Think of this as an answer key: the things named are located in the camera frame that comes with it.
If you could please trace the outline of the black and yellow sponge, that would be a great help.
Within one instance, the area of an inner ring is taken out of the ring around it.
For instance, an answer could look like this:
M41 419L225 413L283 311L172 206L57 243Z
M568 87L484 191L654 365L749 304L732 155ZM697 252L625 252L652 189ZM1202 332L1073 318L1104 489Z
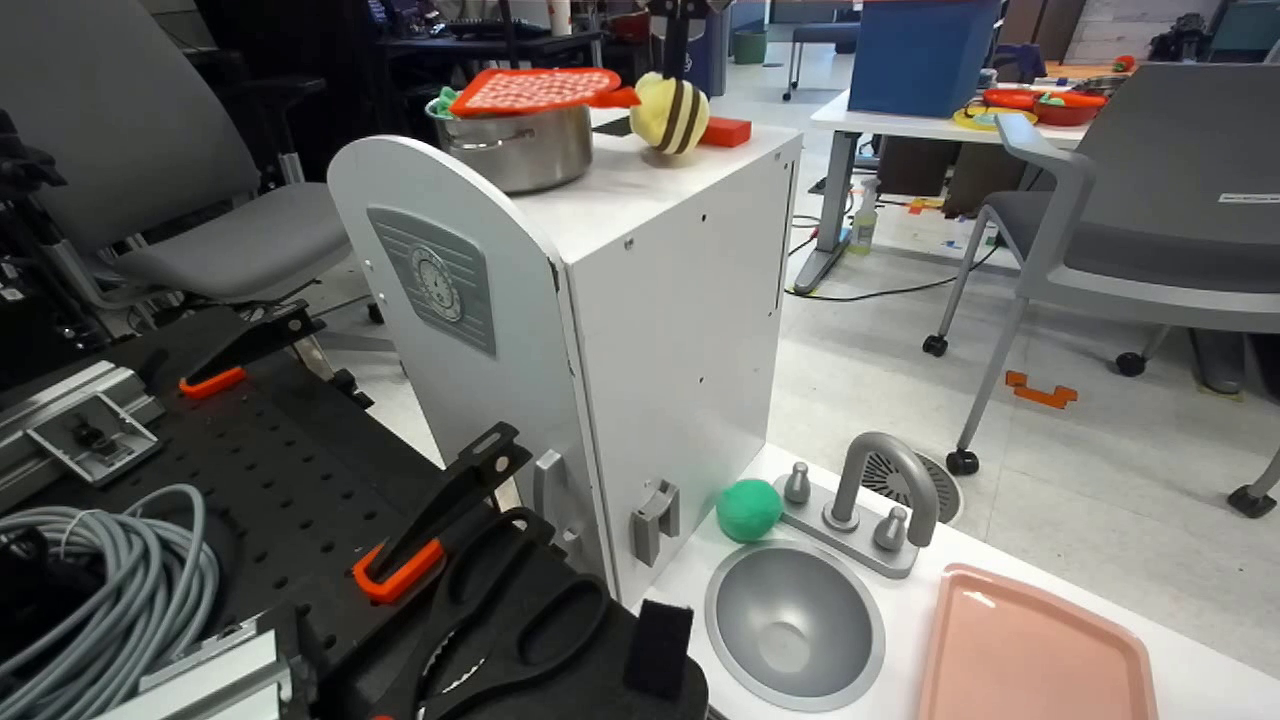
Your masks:
M663 160L688 155L707 131L707 98L678 75L643 74L634 81L631 131Z

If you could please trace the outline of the grey toy sink bowl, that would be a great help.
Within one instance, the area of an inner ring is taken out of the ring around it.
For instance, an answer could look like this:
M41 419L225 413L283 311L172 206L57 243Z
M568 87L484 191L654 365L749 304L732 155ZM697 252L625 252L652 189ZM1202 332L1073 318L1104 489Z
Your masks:
M884 664L884 622L851 567L796 543L732 551L707 582L707 644L728 677L787 711L857 705Z

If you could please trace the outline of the white toy kitchen cabinet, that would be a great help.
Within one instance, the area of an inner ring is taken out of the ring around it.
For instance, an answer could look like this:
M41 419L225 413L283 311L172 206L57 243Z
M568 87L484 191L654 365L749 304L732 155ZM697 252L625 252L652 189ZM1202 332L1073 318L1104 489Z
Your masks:
M510 423L531 454L521 501L625 604L768 440L798 149L759 128L659 160L600 136L581 181L534 196L411 136L358 136L328 165L436 447ZM678 533L638 565L631 511L659 479Z

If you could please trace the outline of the grey cabinet door latch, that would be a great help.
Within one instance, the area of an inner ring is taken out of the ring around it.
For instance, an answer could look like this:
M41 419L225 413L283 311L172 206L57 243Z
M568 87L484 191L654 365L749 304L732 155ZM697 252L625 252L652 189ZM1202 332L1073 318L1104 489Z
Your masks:
M659 479L654 492L631 511L631 556L652 565L659 540L678 533L678 489Z

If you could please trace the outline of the green ball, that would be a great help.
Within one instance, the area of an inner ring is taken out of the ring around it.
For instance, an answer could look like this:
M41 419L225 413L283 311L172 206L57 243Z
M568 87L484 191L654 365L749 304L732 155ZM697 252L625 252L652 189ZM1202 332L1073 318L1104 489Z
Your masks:
M734 543L765 540L785 515L785 501L768 479L734 479L716 497L716 528Z

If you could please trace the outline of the stainless steel pot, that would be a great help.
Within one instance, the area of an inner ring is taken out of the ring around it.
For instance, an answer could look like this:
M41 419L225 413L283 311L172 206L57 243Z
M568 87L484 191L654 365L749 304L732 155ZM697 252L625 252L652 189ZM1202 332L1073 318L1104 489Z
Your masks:
M436 136L448 155L508 196L565 189L593 165L593 121L584 108L440 121Z

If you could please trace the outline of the orange rectangular block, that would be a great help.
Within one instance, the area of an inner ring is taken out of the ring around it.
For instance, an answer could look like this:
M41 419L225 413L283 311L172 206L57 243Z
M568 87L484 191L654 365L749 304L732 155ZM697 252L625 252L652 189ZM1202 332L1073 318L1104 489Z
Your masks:
M751 141L751 121L711 118L701 146L734 149L749 141Z

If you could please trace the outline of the grey toy faucet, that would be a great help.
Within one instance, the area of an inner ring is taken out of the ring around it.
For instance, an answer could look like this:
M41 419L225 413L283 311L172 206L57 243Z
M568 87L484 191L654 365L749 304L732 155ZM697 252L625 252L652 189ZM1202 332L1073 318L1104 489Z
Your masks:
M805 462L791 462L775 475L775 492L791 528L889 582L908 582L950 511L939 479L945 469L908 440L862 431L847 446L832 489L817 484Z

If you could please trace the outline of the black orange clamp near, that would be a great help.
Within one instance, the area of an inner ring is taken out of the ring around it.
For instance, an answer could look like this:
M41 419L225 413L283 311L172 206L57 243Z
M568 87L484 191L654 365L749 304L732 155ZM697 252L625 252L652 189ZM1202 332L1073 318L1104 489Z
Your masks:
M494 419L427 489L419 508L379 543L350 562L350 585L372 604L398 604L451 551L464 523L490 508L494 489L529 466L515 428Z

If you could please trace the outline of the black orange clamp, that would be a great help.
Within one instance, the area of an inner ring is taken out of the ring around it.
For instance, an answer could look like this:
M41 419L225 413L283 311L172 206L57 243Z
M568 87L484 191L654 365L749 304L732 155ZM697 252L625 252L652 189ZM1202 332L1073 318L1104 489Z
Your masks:
M464 523L490 508L494 489L529 466L515 428L494 419L427 489L419 508L379 543L350 562L350 585L372 604L398 604L451 551Z
M307 308L289 308L278 318L252 320L246 330L233 332L210 356L204 356L188 376L179 376L175 392L188 404L204 404L245 385L255 361L295 339L307 339L315 332L318 332L318 320Z

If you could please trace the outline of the orange checkered pot holder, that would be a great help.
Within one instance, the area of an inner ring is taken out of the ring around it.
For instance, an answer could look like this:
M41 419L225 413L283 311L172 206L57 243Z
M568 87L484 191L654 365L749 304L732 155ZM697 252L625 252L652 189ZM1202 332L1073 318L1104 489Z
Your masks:
M638 93L612 67L488 67L455 93L451 112L480 121L559 108L631 108L634 99Z

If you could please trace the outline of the white desk background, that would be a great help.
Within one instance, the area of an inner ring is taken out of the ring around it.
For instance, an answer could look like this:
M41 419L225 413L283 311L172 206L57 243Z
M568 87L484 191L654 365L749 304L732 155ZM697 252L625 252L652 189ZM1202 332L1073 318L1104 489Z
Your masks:
M810 112L810 124L829 131L829 167L821 189L821 211L810 249L791 278L796 296L810 296L857 240L851 191L875 175L892 146L959 146L997 149L991 128L967 128L950 118L905 118L905 112L857 112L847 98L837 98Z

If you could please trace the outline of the black perforated mounting board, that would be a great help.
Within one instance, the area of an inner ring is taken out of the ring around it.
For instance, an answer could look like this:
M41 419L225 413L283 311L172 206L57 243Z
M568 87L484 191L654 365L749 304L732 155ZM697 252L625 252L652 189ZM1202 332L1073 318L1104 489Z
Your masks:
M440 469L289 351L266 351L210 401L188 401L179 380L236 332L233 311L204 311L109 351L161 401L161 454L93 501L123 508L149 497L175 521L175 492L199 489L225 565L215 616L301 616L318 677L315 720L417 720L388 688L419 650L440 654L427 688L467 695L444 720L705 720L701 664L522 521L484 540L480 572L494 594L467 625L431 590L398 604L362 600L357 556L407 523Z

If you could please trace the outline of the orange clip on floor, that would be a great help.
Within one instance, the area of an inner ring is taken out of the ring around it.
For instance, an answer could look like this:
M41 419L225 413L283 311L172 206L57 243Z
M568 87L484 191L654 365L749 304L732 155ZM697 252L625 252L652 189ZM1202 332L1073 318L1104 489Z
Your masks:
M1042 404L1042 409L1068 409L1076 404L1076 390L1068 385L1052 385L1052 390L1040 390L1028 380L1028 371L1004 371L1004 390L1028 404Z

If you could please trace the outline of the blue storage bin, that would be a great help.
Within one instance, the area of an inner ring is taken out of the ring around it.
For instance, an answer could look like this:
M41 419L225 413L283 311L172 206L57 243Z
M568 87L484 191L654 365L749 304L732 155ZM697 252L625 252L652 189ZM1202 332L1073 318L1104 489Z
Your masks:
M976 98L999 0L862 0L851 112L950 118Z

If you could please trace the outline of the black orange clamp far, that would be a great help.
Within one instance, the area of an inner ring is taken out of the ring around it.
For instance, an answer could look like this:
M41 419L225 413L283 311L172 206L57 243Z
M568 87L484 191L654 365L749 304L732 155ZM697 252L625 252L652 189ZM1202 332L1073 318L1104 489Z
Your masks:
M318 332L318 320L307 308L289 308L278 318L252 320L246 330L233 332L210 356L204 356L188 376L179 376L175 392L188 404L204 404L245 385L255 361L295 339L307 339L315 332Z

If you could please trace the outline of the pink plastic tray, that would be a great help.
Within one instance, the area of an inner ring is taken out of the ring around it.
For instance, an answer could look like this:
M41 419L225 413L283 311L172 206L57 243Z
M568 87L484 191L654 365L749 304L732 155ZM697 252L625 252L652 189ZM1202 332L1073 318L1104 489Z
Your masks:
M948 565L917 720L1158 720L1138 638L1037 585Z

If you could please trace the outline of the grey office chair left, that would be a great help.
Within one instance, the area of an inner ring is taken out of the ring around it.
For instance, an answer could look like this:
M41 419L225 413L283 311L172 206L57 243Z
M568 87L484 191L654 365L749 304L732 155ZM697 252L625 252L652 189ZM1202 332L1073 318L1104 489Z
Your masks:
M141 0L0 0L0 106L52 172L43 252L93 308L271 304L346 257L328 189L266 189Z

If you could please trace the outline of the grey office chair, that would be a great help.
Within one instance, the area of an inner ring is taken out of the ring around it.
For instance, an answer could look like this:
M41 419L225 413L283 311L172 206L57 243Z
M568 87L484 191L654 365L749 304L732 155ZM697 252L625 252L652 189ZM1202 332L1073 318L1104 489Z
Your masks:
M1138 63L1063 149L1019 112L991 118L1006 155L1052 175L1049 191L991 191L967 236L997 232L1019 259L1015 304L991 350L957 447L950 475L970 475L988 401L1031 308L1120 324L1280 332L1280 67ZM948 351L965 291L948 296L927 356Z
M52 172L43 252L93 308L271 304L346 257L328 189L266 189L141 0L0 0L0 106Z

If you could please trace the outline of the grey office chair right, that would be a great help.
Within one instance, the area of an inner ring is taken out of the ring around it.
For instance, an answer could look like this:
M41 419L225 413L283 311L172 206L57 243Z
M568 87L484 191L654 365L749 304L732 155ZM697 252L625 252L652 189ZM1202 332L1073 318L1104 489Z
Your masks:
M950 475L970 475L988 401L1031 308L1120 324L1280 332L1280 67L1138 63L1063 149L1019 112L991 118L1006 155L1052 175L1049 191L991 191L967 236L997 232L1019 259L1015 304L991 350L957 447ZM965 291L948 296L927 356L948 351Z

